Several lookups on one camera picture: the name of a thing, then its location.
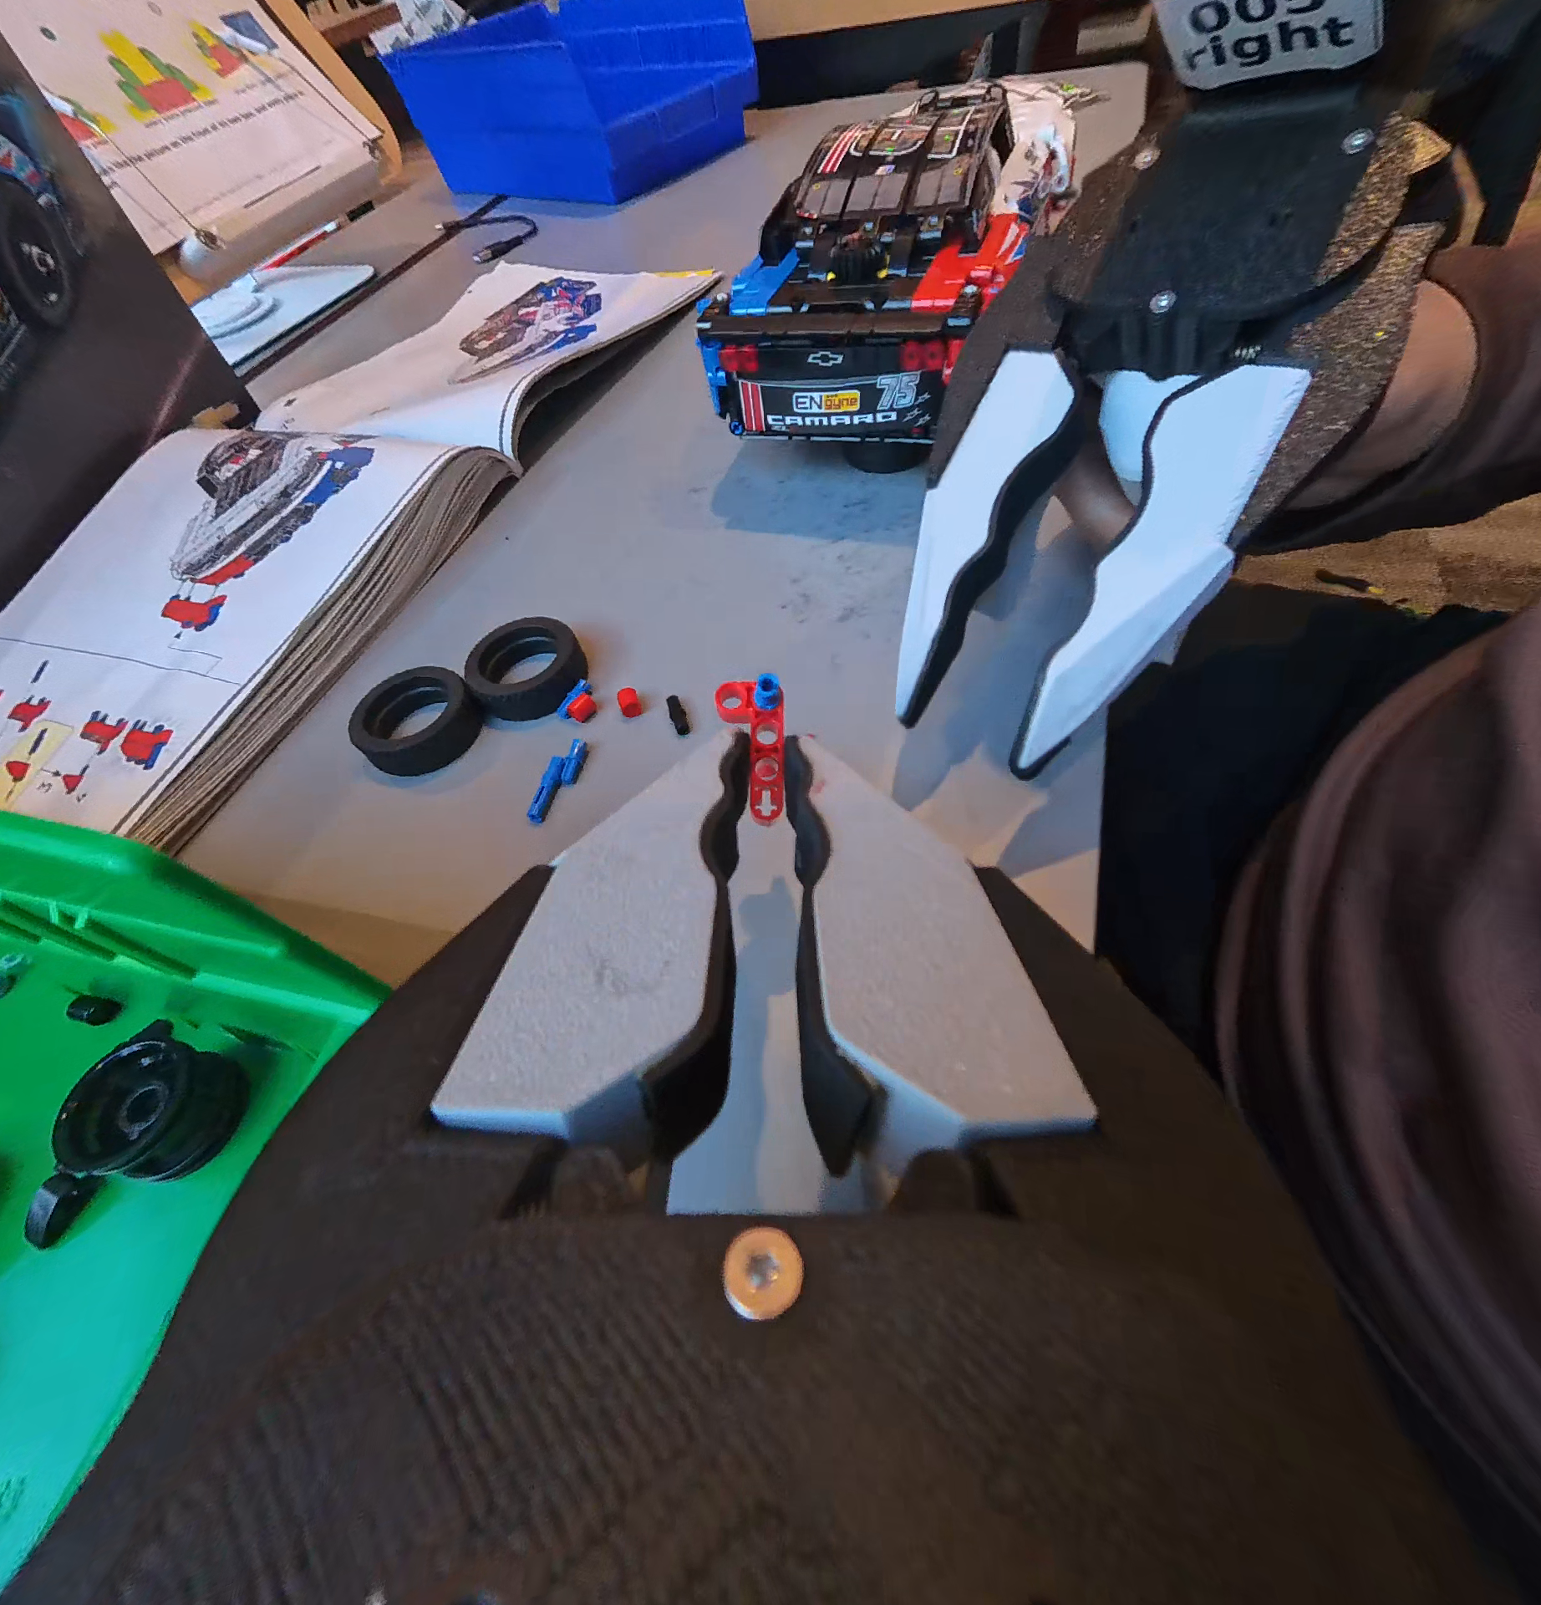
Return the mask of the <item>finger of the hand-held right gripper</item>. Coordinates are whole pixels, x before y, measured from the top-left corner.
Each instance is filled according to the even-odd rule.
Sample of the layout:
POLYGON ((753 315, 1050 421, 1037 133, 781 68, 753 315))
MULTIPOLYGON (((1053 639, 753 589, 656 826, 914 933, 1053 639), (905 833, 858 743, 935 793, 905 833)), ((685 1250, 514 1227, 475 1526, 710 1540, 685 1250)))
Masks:
POLYGON ((1037 681, 1012 751, 1017 776, 1037 776, 1223 587, 1241 514, 1311 381, 1286 364, 1105 378, 1107 455, 1116 471, 1139 471, 1141 500, 1100 559, 1087 616, 1037 681))
POLYGON ((1060 353, 1001 358, 923 502, 897 665, 903 725, 931 704, 1025 519, 1046 510, 1080 455, 1085 424, 1080 381, 1060 353))

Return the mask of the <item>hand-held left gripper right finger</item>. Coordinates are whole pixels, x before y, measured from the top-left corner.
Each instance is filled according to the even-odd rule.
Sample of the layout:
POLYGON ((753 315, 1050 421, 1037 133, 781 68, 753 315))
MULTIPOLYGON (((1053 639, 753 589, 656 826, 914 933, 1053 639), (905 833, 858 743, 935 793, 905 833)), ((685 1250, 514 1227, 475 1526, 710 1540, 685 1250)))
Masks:
POLYGON ((974 865, 812 736, 787 742, 801 1094, 822 1211, 924 1154, 1071 1137, 1100 1107, 974 865))

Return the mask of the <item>red angled beam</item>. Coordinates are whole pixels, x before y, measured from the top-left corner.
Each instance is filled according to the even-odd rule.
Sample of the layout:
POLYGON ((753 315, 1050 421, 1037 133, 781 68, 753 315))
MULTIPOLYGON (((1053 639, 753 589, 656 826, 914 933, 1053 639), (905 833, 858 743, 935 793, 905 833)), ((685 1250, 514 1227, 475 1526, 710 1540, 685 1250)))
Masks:
POLYGON ((785 815, 785 700, 774 711, 758 709, 756 679, 722 682, 715 708, 722 722, 749 736, 747 808, 756 822, 770 828, 785 815))

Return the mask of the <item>green plastic bin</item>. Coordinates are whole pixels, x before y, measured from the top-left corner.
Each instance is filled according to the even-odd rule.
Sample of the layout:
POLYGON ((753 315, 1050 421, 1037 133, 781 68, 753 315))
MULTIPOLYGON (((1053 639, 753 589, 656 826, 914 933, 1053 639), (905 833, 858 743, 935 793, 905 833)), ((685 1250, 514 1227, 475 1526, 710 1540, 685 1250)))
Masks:
POLYGON ((0 813, 0 1594, 135 1403, 199 1257, 282 1118, 387 998, 357 965, 148 845, 0 813), (72 998, 119 998, 90 1028, 72 998), (26 1213, 60 1107, 167 1019, 248 1073, 239 1132, 173 1180, 105 1177, 51 1248, 26 1213))

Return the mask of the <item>grey desk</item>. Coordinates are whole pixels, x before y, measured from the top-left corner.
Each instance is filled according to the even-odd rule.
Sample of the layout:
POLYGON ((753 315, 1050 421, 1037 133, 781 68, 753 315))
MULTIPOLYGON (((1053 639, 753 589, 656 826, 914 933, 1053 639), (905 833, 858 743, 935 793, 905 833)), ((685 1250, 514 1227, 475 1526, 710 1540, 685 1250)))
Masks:
MULTIPOLYGON (((749 140, 616 210, 529 202, 529 263, 591 270, 719 269, 758 247, 785 184, 824 131, 914 91, 749 115, 749 140)), ((897 654, 923 471, 872 475, 831 446, 738 441, 713 412, 693 313, 543 401, 527 462, 461 552, 366 648, 221 813, 180 851, 189 867, 400 983, 525 869, 574 845, 679 761, 663 704, 719 733, 726 679, 778 672, 788 725, 812 733, 974 863, 998 865, 1082 946, 1096 944, 1105 724, 1039 781, 1008 768, 1041 629, 1082 602, 1087 552, 1053 505, 1028 523, 973 614, 955 672, 915 729, 897 724, 897 654), (434 777, 386 777, 352 745, 357 700, 384 677, 461 670, 525 614, 572 623, 595 686, 640 690, 595 716, 591 759, 543 828, 527 822, 559 720, 493 725, 434 777)), ((715 1127, 677 1161, 681 1213, 862 1211, 863 1173, 833 1179, 808 1132, 794 960, 801 894, 788 826, 742 829, 735 1080, 715 1127)))

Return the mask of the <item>person's right hand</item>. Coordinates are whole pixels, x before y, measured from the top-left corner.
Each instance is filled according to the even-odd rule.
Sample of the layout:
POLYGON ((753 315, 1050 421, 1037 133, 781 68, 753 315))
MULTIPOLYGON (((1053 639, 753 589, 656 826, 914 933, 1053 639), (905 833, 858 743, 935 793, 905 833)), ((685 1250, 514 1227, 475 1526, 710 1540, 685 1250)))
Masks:
POLYGON ((1461 417, 1479 364, 1479 340, 1463 303, 1425 279, 1402 358, 1377 407, 1295 496, 1295 510, 1354 500, 1431 451, 1461 417))

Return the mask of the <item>person's black pants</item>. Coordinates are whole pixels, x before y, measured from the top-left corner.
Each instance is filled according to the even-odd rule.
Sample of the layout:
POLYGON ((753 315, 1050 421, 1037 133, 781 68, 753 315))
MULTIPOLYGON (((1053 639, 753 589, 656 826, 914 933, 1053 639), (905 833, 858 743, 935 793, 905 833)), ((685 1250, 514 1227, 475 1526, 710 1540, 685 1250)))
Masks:
POLYGON ((1257 845, 1388 695, 1508 622, 1234 582, 1112 706, 1098 953, 1211 1073, 1223 921, 1257 845))

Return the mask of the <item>black rubber toy tire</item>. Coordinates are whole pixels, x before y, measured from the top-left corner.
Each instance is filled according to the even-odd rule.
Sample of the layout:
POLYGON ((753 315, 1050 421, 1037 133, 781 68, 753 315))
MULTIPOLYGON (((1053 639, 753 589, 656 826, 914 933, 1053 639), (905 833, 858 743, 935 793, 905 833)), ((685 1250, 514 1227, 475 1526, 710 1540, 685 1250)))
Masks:
POLYGON ((484 709, 459 672, 421 666, 364 693, 350 720, 355 749, 391 777, 425 777, 455 765, 484 729, 484 709))
POLYGON ((525 616, 488 632, 470 652, 464 681, 486 715, 511 724, 557 715, 588 677, 572 625, 525 616))

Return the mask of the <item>person's brown sweater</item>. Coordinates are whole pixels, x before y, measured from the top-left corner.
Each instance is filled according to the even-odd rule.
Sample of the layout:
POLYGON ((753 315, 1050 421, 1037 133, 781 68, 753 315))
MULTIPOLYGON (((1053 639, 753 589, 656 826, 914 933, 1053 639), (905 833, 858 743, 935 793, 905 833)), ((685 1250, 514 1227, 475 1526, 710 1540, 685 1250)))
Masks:
POLYGON ((1388 693, 1239 879, 1227 1091, 1541 1601, 1541 598, 1388 693))

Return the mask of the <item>open instruction booklet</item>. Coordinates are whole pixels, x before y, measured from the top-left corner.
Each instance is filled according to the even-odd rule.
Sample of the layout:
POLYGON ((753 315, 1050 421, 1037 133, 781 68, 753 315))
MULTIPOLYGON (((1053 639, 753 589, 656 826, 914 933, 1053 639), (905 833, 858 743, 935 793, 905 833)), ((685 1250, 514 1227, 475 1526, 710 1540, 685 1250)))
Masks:
POLYGON ((506 260, 255 426, 162 439, 0 613, 0 811, 182 849, 522 475, 541 385, 719 279, 506 260))

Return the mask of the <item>blue plastic bin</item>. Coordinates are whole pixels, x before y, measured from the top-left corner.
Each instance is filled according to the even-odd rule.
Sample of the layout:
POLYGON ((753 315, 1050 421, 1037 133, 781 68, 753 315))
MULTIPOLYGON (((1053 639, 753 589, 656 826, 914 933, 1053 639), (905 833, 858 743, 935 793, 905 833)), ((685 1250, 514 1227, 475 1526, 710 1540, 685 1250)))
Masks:
POLYGON ((742 2, 520 5, 386 64, 459 193, 622 204, 738 149, 758 100, 742 2))

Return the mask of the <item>long black connector piece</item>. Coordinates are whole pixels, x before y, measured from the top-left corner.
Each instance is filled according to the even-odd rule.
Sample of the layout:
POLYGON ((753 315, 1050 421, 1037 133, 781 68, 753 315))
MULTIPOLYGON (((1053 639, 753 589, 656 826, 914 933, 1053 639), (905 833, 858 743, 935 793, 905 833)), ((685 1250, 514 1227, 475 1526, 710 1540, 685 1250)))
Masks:
POLYGON ((103 1179, 97 1175, 58 1170, 33 1195, 24 1234, 29 1247, 46 1250, 55 1247, 76 1223, 80 1214, 101 1193, 103 1179))

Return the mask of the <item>white tray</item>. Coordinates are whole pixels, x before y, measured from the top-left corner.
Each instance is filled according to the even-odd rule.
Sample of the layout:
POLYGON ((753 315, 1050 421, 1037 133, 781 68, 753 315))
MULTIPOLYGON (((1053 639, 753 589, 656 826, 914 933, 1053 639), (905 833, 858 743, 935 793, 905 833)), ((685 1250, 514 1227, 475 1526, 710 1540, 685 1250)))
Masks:
POLYGON ((239 376, 253 374, 294 335, 378 278, 370 265, 259 269, 191 308, 239 376))

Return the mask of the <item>toy car box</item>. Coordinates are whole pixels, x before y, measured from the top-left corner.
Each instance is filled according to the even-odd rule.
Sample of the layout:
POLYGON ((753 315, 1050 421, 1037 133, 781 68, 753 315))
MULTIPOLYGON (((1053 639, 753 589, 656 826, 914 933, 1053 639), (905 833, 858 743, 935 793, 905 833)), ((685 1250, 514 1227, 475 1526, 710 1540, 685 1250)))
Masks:
POLYGON ((259 408, 0 36, 0 611, 203 414, 259 408))

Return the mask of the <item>printed instruction sheet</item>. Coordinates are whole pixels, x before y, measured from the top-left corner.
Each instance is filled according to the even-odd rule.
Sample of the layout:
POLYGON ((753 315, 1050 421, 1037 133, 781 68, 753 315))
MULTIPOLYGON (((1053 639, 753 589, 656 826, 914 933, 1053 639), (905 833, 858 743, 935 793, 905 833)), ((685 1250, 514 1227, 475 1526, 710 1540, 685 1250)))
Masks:
POLYGON ((380 186, 382 131, 262 4, 0 2, 0 38, 151 251, 380 186))

